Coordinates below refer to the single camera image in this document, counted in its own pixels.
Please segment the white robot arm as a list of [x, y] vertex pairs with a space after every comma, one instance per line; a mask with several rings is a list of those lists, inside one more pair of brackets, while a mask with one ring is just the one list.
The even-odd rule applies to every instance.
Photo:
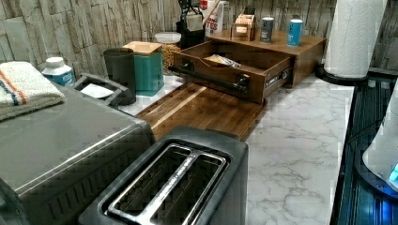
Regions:
[[397, 191], [398, 164], [398, 87], [394, 86], [386, 115], [372, 143], [362, 155], [372, 174]]

